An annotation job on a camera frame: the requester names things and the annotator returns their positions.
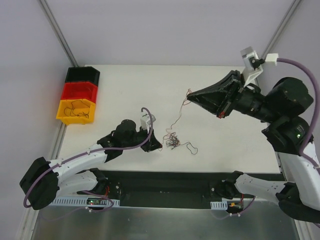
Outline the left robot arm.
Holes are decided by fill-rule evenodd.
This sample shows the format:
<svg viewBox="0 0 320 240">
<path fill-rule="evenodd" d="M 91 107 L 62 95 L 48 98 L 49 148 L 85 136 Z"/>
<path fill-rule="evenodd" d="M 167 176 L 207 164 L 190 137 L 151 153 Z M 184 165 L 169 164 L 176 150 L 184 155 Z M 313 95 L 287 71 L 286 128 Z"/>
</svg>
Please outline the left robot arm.
<svg viewBox="0 0 320 240">
<path fill-rule="evenodd" d="M 114 160 L 125 151 L 141 148 L 149 153 L 160 149 L 154 121 L 144 116 L 137 129 L 134 121 L 125 119 L 84 152 L 58 159 L 35 159 L 19 182 L 25 194 L 23 206 L 41 210 L 56 197 L 73 192 L 105 194 L 106 178 L 95 166 Z"/>
</svg>

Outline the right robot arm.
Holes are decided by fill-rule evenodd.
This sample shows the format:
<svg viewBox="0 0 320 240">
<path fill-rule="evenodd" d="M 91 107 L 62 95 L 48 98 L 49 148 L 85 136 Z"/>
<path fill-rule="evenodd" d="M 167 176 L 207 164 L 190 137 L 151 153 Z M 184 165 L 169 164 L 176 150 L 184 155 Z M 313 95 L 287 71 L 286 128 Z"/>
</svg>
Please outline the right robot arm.
<svg viewBox="0 0 320 240">
<path fill-rule="evenodd" d="M 314 139 L 307 135 L 309 124 L 301 118 L 314 100 L 301 80 L 284 77 L 263 95 L 258 86 L 245 84 L 244 76 L 232 70 L 219 82 L 189 93 L 187 99 L 220 119 L 237 111 L 267 123 L 262 133 L 282 155 L 293 177 L 293 181 L 269 181 L 234 171 L 215 186 L 218 196 L 229 200 L 239 194 L 257 196 L 275 203 L 295 220 L 319 223 L 320 175 L 300 153 L 303 141 L 309 151 L 315 151 Z"/>
</svg>

